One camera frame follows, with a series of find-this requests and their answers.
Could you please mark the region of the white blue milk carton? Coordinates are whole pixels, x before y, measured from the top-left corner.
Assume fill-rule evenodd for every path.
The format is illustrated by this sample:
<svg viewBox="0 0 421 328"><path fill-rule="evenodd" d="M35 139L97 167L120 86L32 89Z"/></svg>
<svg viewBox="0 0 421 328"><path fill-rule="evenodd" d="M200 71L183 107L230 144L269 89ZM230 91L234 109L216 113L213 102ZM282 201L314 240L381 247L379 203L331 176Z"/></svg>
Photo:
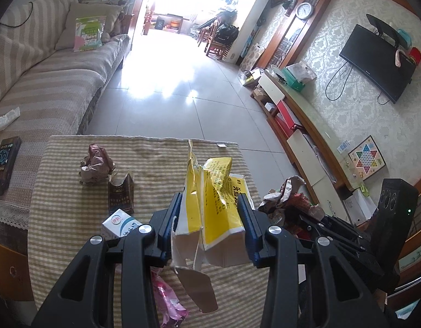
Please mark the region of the white blue milk carton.
<svg viewBox="0 0 421 328"><path fill-rule="evenodd" d="M141 225L140 221L118 209L101 224L101 236L106 240L121 238Z"/></svg>

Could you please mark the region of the long pink snack wrapper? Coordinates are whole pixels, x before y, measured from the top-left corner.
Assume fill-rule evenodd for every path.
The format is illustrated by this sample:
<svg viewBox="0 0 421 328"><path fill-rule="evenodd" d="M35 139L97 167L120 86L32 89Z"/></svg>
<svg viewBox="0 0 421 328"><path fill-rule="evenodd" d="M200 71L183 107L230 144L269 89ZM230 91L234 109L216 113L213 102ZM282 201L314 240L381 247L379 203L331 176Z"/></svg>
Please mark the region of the long pink snack wrapper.
<svg viewBox="0 0 421 328"><path fill-rule="evenodd" d="M188 311L178 300L172 287L160 276L160 270L151 269L152 289L156 306L162 315L161 327L180 327Z"/></svg>

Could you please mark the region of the red brown wrapper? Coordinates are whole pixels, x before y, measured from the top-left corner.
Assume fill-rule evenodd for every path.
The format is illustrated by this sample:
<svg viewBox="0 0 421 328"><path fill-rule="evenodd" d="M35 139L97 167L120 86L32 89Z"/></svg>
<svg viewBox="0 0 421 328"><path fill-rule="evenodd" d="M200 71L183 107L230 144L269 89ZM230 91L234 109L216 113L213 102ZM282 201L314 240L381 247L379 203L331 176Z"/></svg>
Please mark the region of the red brown wrapper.
<svg viewBox="0 0 421 328"><path fill-rule="evenodd" d="M301 210L316 220L322 220L325 217L322 207L319 204L311 204L308 197L299 192L304 185L306 185L305 180L298 175L287 178L279 191L270 191L263 197L258 211L264 212L269 217L271 225L278 226L284 225L286 211L290 207Z"/></svg>

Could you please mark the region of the dark brown cigarette pack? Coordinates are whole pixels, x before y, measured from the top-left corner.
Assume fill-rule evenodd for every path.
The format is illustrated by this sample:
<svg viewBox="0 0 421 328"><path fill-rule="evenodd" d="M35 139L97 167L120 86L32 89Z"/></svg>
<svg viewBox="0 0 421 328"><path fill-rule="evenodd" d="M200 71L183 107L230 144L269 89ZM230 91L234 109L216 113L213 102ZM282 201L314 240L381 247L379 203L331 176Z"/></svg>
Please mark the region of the dark brown cigarette pack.
<svg viewBox="0 0 421 328"><path fill-rule="evenodd" d="M111 215L118 209L134 213L134 181L129 173L123 178L111 176L108 182L108 212Z"/></svg>

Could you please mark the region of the brown paper ball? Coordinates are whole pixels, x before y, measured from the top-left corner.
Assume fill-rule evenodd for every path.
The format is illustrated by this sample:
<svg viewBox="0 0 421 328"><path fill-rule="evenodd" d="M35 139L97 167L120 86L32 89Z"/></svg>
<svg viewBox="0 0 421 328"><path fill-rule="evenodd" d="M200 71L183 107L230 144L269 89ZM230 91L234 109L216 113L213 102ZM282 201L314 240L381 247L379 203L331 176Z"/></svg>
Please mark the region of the brown paper ball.
<svg viewBox="0 0 421 328"><path fill-rule="evenodd" d="M98 144L91 144L88 155L80 163L80 182L82 184L98 183L109 178L115 168L116 165L106 149Z"/></svg>

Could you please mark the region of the wooden side cabinet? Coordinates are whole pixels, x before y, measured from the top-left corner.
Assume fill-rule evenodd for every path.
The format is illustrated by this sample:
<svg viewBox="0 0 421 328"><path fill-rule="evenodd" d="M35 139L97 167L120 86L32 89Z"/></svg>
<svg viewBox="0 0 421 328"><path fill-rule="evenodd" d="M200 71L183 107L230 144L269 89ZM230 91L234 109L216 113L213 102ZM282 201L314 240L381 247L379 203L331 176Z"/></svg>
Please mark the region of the wooden side cabinet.
<svg viewBox="0 0 421 328"><path fill-rule="evenodd" d="M28 259L0 244L0 296L11 301L32 301Z"/></svg>

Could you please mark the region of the striped green tablecloth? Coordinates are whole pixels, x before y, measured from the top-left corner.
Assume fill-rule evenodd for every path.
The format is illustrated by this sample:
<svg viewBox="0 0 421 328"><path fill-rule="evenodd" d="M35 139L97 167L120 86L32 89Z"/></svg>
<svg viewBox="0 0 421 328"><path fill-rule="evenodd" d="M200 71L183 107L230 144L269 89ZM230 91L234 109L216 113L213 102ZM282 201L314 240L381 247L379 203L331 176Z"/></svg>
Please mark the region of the striped green tablecloth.
<svg viewBox="0 0 421 328"><path fill-rule="evenodd" d="M31 198L27 235L34 300L41 306L59 276L87 240L101 232L117 209L147 223L184 188L187 161L229 157L245 178L254 204L260 197L236 144L125 136L52 136L42 156ZM161 278L187 309L185 327L258 327L268 272L248 263L221 268L204 264L217 311L204 314L169 268Z"/></svg>

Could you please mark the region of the chinese checkers board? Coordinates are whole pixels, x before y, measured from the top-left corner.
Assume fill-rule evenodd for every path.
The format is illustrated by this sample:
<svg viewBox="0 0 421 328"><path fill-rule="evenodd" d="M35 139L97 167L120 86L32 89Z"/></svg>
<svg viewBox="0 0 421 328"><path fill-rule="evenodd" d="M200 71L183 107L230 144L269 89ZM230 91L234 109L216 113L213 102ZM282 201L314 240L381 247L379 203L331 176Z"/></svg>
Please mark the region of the chinese checkers board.
<svg viewBox="0 0 421 328"><path fill-rule="evenodd" d="M356 169L357 177L363 181L386 166L384 157L372 136L364 139L349 152L348 156Z"/></svg>

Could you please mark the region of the long wooden tv cabinet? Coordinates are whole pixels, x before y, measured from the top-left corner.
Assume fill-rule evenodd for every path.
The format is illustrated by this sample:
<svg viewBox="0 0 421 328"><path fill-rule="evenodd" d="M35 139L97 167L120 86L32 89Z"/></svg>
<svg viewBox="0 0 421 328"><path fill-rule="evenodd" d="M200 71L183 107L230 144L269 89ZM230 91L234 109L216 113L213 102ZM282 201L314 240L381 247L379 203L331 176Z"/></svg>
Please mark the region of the long wooden tv cabinet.
<svg viewBox="0 0 421 328"><path fill-rule="evenodd" d="M341 143L301 93L268 72L261 74L251 96L305 180L313 202L351 224L366 224L376 204L348 156L355 147Z"/></svg>

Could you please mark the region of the torn yellow white box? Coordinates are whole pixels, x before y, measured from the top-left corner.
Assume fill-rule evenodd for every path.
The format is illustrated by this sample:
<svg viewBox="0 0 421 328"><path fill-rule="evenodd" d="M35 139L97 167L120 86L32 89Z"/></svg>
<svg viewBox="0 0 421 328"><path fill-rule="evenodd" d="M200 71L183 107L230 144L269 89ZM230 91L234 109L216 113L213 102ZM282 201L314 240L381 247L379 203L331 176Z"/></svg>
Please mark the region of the torn yellow white box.
<svg viewBox="0 0 421 328"><path fill-rule="evenodd" d="M184 290L203 313L218 309L204 263L233 267L248 263L245 228L238 196L253 205L245 177L231 172L232 158L210 158L201 165L188 141L189 156L180 210L171 232L171 267Z"/></svg>

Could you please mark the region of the green tissue box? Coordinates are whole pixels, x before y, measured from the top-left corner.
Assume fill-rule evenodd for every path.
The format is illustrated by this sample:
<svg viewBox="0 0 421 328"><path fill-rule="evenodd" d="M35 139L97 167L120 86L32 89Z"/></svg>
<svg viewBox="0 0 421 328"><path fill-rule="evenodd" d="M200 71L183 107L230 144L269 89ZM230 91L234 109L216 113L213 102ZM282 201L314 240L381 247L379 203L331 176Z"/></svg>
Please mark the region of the green tissue box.
<svg viewBox="0 0 421 328"><path fill-rule="evenodd" d="M287 69L281 69L282 75L286 84L297 92L301 92L304 89L304 84L297 80L297 78Z"/></svg>

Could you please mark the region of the striped beige sofa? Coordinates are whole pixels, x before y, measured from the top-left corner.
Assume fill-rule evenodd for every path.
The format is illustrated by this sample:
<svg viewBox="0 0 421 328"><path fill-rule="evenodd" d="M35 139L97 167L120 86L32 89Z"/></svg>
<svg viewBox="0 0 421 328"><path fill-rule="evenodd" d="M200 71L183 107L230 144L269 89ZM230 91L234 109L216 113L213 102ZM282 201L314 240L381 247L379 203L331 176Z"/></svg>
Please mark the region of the striped beige sofa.
<svg viewBox="0 0 421 328"><path fill-rule="evenodd" d="M100 48L55 50L70 4L77 0L35 0L12 7L0 21L0 116L20 107L21 115L0 131L21 138L10 184L0 196L0 223L27 230L31 197L47 141L78 134L88 109L129 49L119 34Z"/></svg>

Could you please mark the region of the wooden dining chair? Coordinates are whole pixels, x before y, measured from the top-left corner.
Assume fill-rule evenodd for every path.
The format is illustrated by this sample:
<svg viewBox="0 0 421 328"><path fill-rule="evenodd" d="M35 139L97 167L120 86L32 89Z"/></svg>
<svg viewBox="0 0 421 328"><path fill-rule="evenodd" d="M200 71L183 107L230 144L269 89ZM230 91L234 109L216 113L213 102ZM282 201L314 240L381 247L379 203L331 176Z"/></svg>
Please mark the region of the wooden dining chair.
<svg viewBox="0 0 421 328"><path fill-rule="evenodd" d="M217 21L210 26L210 36L207 40L204 52L206 56L214 55L217 60L222 60L229 52L231 45L224 45L216 40L216 32L219 27Z"/></svg>

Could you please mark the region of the beige sofa cushion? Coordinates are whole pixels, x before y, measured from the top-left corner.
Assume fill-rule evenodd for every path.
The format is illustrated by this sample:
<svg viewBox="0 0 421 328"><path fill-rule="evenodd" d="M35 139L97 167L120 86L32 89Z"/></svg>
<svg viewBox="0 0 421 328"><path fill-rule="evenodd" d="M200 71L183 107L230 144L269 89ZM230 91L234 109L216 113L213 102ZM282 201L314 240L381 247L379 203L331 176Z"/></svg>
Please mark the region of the beige sofa cushion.
<svg viewBox="0 0 421 328"><path fill-rule="evenodd" d="M117 5L72 2L55 50L84 50L84 44L98 47L108 42L120 12L122 8Z"/></svg>

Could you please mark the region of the green pink snack bag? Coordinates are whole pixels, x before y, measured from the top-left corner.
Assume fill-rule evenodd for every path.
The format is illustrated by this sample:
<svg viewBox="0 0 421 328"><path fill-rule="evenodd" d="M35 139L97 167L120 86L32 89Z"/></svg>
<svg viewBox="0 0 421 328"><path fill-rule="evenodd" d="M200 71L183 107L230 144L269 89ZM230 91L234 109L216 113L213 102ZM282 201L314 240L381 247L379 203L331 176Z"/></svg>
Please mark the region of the green pink snack bag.
<svg viewBox="0 0 421 328"><path fill-rule="evenodd" d="M75 20L74 52L95 50L101 47L106 16L80 17Z"/></svg>

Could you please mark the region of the wall mounted black television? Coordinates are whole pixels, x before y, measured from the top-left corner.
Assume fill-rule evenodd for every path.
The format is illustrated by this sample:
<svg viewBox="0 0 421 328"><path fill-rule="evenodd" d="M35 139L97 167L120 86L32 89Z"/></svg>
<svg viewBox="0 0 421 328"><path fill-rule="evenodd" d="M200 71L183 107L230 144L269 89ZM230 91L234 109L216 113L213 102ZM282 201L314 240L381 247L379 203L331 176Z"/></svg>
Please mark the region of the wall mounted black television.
<svg viewBox="0 0 421 328"><path fill-rule="evenodd" d="M371 80L392 103L399 100L416 69L414 62L402 52L397 67L396 48L361 25L354 27L339 55Z"/></svg>

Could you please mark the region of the round wall clock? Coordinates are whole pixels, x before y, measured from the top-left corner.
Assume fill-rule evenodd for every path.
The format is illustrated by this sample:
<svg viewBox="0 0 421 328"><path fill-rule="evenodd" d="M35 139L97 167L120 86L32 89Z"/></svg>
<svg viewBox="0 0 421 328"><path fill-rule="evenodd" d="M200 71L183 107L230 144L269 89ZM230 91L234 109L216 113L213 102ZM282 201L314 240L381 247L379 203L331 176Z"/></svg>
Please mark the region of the round wall clock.
<svg viewBox="0 0 421 328"><path fill-rule="evenodd" d="M314 7L309 2L302 2L296 7L296 17L300 20L307 20L312 16Z"/></svg>

